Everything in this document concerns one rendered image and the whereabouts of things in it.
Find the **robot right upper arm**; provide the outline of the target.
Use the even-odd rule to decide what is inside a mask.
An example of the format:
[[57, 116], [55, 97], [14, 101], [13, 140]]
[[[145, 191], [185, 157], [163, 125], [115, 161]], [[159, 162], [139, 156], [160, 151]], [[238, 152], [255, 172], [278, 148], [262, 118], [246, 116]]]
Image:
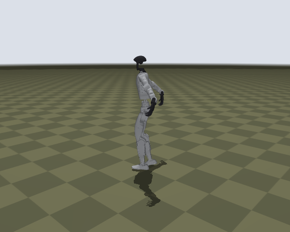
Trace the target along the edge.
[[151, 87], [155, 86], [150, 79], [149, 79], [149, 84], [150, 84]]

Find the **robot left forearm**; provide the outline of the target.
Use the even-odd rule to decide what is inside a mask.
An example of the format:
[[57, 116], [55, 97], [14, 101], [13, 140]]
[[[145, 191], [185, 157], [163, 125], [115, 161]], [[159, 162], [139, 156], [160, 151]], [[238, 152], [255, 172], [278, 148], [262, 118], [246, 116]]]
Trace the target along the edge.
[[[156, 96], [155, 96], [155, 94], [153, 92], [153, 89], [151, 88], [150, 84], [148, 84], [148, 85], [149, 85], [150, 88], [146, 92], [147, 92], [149, 98], [152, 100], [152, 98], [156, 98]], [[155, 102], [157, 103], [157, 98], [156, 98]]]

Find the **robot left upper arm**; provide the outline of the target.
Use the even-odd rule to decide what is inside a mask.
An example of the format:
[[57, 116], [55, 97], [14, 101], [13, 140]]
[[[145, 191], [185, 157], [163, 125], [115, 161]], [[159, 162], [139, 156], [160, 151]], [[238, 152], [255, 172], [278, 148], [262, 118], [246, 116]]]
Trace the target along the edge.
[[139, 78], [140, 82], [143, 84], [143, 89], [146, 92], [150, 88], [149, 85], [148, 85], [149, 82], [147, 80], [146, 75], [145, 74], [141, 74], [141, 75], [138, 76], [138, 78]]

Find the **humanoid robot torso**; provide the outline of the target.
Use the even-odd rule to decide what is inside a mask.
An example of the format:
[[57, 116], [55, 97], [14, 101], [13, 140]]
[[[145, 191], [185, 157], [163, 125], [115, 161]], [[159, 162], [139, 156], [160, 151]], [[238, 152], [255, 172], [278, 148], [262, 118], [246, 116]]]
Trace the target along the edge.
[[148, 96], [147, 92], [144, 91], [143, 84], [140, 82], [140, 80], [138, 78], [138, 76], [141, 74], [145, 74], [147, 77], [147, 80], [149, 82], [149, 77], [148, 77], [148, 74], [146, 72], [140, 71], [140, 73], [137, 74], [136, 86], [137, 86], [137, 90], [138, 90], [139, 99], [144, 100], [144, 101], [142, 101], [142, 106], [141, 106], [140, 111], [143, 112], [145, 110], [145, 111], [149, 112], [150, 109], [147, 109], [148, 107], [150, 107], [149, 102], [147, 101], [147, 99], [149, 99], [149, 96]]

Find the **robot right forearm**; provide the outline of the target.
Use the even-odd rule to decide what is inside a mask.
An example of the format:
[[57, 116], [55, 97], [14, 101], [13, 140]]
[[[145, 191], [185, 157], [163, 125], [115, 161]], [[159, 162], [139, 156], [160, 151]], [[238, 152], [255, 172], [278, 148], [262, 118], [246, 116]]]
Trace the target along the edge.
[[[163, 90], [161, 90], [161, 88], [158, 87], [158, 85], [155, 84], [153, 81], [152, 81], [152, 83], [155, 85], [155, 86], [153, 87], [153, 89], [154, 89], [155, 91], [159, 92], [159, 94], [161, 94], [161, 91], [163, 91]], [[163, 93], [164, 93], [164, 91], [163, 91]]]

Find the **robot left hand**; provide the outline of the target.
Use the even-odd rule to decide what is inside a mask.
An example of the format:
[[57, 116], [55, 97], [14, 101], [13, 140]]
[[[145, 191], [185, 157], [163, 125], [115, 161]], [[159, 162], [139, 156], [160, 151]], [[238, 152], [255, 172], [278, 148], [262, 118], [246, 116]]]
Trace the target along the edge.
[[151, 106], [148, 107], [147, 109], [150, 109], [149, 112], [145, 113], [146, 116], [151, 116], [153, 111], [154, 111], [154, 108], [155, 108], [155, 105], [156, 105], [156, 102], [155, 102], [156, 98], [152, 98], [152, 101], [151, 101]]

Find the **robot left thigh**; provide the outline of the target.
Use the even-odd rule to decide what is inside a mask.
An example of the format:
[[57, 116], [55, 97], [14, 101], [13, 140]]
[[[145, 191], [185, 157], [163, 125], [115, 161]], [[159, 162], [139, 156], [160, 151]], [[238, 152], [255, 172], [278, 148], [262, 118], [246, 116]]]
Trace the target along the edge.
[[148, 116], [146, 116], [145, 113], [147, 113], [148, 111], [143, 111], [141, 113], [139, 113], [136, 122], [135, 122], [135, 128], [134, 128], [134, 132], [135, 132], [135, 138], [136, 141], [138, 143], [139, 140], [144, 140], [145, 144], [146, 144], [146, 138], [142, 137], [142, 133], [144, 130], [144, 122], [147, 122]]

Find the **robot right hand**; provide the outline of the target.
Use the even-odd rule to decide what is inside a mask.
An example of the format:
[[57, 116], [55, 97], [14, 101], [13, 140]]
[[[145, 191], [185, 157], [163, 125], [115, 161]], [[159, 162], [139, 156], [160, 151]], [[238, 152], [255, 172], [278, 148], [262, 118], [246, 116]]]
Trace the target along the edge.
[[163, 97], [163, 91], [161, 91], [161, 94], [160, 94], [160, 104], [158, 104], [159, 106], [163, 105], [163, 100], [164, 100], [164, 97]]

